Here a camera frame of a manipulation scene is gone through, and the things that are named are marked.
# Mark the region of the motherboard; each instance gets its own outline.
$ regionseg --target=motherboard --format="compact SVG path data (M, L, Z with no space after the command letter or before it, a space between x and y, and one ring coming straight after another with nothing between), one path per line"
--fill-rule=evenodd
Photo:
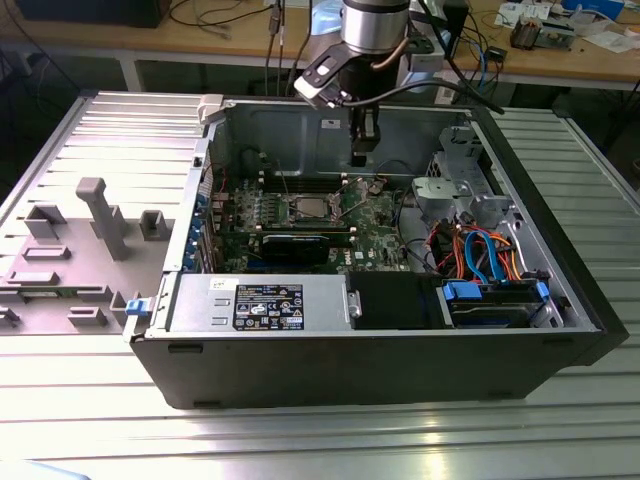
M362 177L242 180L212 194L196 271L408 271L395 227L398 193Z

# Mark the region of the blue cable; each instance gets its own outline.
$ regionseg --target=blue cable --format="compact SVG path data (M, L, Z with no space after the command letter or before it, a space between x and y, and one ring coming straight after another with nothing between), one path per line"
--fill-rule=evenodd
M489 281L487 280L487 277L485 277L482 274L482 272L478 270L476 266L473 264L473 258L471 255L471 245L473 244L473 238L476 235L480 235L484 239L485 243L487 244L489 264L491 265L491 272L493 273L493 277L498 281L504 280L505 276L504 276L504 272L502 271L502 268L500 268L500 264L498 263L496 247L491 241L491 238L489 237L489 235L487 235L485 232L479 232L477 230L474 230L469 235L467 235L467 239L464 241L464 258L467 262L469 270L475 273L482 283L485 283L485 284L489 283Z
M484 79L487 75L487 59L484 58L484 52L482 51L482 47L478 45L477 42L473 40L468 40L469 45L473 45L478 50L478 55L480 56L480 68L482 68L482 75L480 76L480 83L478 83L478 91L482 91L482 87L484 86Z

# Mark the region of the warning label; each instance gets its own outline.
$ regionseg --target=warning label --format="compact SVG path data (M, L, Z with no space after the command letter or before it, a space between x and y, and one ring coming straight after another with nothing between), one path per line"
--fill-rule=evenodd
M304 330L302 285L238 285L233 328Z

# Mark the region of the green circuit board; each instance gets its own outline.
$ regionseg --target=green circuit board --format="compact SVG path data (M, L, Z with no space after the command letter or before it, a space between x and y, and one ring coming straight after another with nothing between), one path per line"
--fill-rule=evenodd
M392 191L375 195L370 182L348 185L338 195L269 193L244 182L216 215L216 235L223 244L225 273L340 273L345 271L407 271L392 225ZM269 266L260 257L260 242L269 234L321 235L330 239L328 261L300 267Z

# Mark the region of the black computer case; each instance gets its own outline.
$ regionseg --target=black computer case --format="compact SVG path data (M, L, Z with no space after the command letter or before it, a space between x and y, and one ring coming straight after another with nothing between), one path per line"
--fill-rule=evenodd
M156 28L171 0L16 0L27 20Z

